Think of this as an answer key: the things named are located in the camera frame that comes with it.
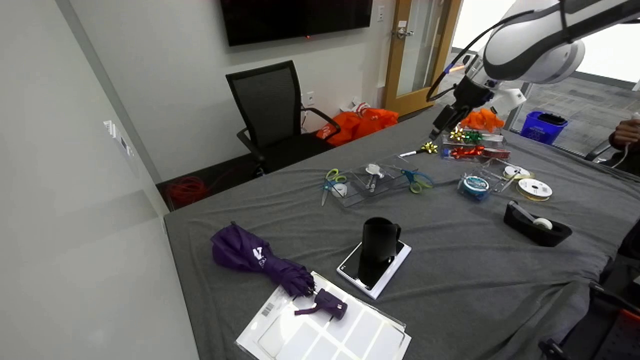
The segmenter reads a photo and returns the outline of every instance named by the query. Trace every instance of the green-handled scissors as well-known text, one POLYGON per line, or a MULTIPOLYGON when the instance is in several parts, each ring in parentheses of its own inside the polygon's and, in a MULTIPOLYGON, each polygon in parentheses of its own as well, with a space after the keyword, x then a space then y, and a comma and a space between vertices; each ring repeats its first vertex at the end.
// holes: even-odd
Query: green-handled scissors
POLYGON ((411 190, 412 193, 421 193, 422 189, 433 187, 433 180, 422 172, 402 169, 400 173, 409 180, 409 190, 411 190), (427 184, 425 181, 419 179, 419 177, 429 181, 429 183, 427 184))
POLYGON ((326 196, 329 194, 329 190, 333 188, 333 186, 337 183, 345 183, 347 181, 347 177, 344 175, 340 175, 340 170, 333 168, 324 177, 324 185, 322 187, 322 203, 320 206, 324 206, 326 202, 326 196))

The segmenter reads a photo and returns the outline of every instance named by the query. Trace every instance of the black mug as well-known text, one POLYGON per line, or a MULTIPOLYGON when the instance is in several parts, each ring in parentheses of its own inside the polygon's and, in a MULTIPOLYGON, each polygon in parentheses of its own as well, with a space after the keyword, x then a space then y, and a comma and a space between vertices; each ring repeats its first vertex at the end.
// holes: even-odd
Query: black mug
POLYGON ((396 245, 400 239, 400 225, 386 218, 370 218, 362 229, 361 260, 368 263, 386 262, 397 256, 396 245))

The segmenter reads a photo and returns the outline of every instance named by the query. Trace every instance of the door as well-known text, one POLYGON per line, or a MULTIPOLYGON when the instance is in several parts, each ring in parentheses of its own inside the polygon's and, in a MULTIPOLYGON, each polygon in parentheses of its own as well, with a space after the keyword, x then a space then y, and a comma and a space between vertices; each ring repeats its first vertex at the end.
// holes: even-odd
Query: door
POLYGON ((397 0, 385 109, 400 115, 433 105, 429 86, 446 66, 462 0, 397 0))

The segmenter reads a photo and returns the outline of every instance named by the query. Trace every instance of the table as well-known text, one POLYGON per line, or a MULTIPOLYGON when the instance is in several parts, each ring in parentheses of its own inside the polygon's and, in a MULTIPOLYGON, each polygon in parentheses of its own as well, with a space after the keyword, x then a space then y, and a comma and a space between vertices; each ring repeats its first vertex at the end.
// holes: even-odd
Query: table
POLYGON ((234 341, 275 289, 261 274, 212 262, 209 238, 232 220, 270 242, 277 256, 405 322, 413 336, 405 359, 539 359, 539 340, 566 335, 587 311, 587 283, 640 215, 640 188, 617 170, 506 133, 511 162, 552 187, 548 201, 524 199, 512 187, 472 202, 455 189, 473 163, 419 154, 410 161, 433 178, 433 189, 415 195, 400 186, 349 208, 329 196, 320 207, 329 169, 416 148, 437 114, 425 111, 166 216, 201 359, 249 359, 234 341), (502 221, 511 199, 567 224, 573 235, 555 248, 535 245, 502 221), (335 271, 373 216, 400 224, 401 239, 413 247, 375 301, 335 271))

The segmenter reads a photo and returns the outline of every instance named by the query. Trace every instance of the person's hand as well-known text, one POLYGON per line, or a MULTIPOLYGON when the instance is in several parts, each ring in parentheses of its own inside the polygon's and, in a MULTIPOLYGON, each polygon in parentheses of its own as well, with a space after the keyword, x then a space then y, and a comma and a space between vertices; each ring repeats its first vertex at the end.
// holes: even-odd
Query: person's hand
POLYGON ((640 119, 621 121, 613 133, 612 143, 624 146, 628 143, 635 144, 640 140, 640 119))

